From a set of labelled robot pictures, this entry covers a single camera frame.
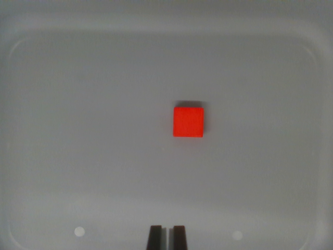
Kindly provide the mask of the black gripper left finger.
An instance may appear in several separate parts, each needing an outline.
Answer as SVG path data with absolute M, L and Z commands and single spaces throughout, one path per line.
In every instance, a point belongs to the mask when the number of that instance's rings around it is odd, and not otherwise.
M 166 250 L 167 249 L 167 229 L 161 225 L 150 227 L 146 250 Z

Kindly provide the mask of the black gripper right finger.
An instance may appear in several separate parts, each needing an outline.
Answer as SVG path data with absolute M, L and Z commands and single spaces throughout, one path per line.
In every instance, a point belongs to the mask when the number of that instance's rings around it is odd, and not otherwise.
M 188 250 L 185 226 L 174 226 L 169 230 L 170 250 Z

